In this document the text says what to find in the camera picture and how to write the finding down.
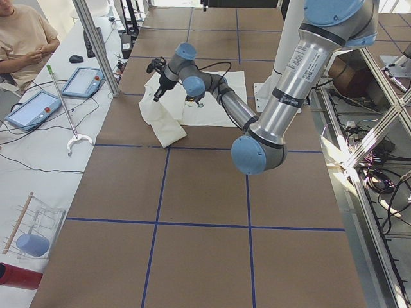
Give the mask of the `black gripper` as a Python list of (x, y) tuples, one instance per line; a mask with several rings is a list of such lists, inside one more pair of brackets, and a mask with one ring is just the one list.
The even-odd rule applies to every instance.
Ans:
[(153, 100), (158, 102), (161, 94), (164, 94), (167, 90), (172, 90), (175, 87), (175, 81), (170, 80), (165, 75), (161, 75), (159, 78), (159, 89), (154, 94)]

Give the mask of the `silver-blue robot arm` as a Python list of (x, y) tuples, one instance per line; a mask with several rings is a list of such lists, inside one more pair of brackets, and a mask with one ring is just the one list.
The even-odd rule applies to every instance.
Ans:
[(154, 58), (148, 65), (148, 73), (160, 75), (154, 100), (178, 81), (187, 100), (199, 102), (206, 92), (211, 93), (244, 133), (231, 148), (237, 169), (246, 175), (274, 169), (286, 158), (284, 134), (331, 55), (374, 43), (378, 6), (378, 1), (305, 1), (298, 44), (261, 115), (240, 99), (223, 76), (200, 71), (195, 63), (197, 52), (189, 43), (181, 43), (170, 61)]

